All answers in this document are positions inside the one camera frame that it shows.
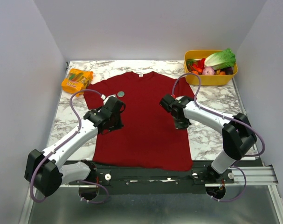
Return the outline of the round green brooch badge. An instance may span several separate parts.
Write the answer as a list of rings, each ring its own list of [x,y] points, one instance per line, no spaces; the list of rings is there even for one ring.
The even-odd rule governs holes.
[[[120,97],[120,98],[123,97],[123,96],[124,96],[124,92],[123,92],[123,91],[119,91],[119,92],[117,93],[117,96]]]

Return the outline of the red t-shirt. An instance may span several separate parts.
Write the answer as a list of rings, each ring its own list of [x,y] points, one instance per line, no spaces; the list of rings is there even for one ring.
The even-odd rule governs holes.
[[[103,105],[99,95],[124,95],[123,128],[97,136],[92,160],[122,167],[188,171],[193,165],[188,132],[176,129],[173,118],[160,100],[169,93],[193,97],[189,84],[154,71],[139,75],[126,72],[90,84],[84,93],[89,109]]]

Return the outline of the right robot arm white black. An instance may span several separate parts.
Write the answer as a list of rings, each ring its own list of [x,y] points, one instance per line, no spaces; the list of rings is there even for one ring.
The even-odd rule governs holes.
[[[257,141],[247,116],[242,113],[235,116],[220,113],[187,96],[175,99],[165,95],[159,104],[171,114],[176,129],[186,129],[191,125],[190,120],[195,120],[222,135],[223,150],[204,171],[204,180],[209,183],[221,180],[227,169],[242,159]]]

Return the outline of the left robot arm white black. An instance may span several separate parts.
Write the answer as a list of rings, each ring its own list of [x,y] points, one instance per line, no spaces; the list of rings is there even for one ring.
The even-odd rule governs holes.
[[[80,118],[78,125],[55,144],[42,151],[34,149],[28,155],[25,179],[30,183],[30,194],[37,189],[45,197],[70,182],[82,181],[91,184],[95,172],[86,161],[66,164],[66,161],[82,145],[104,132],[121,129],[121,113],[126,109],[123,101],[115,96],[104,100],[103,106],[89,110]]]

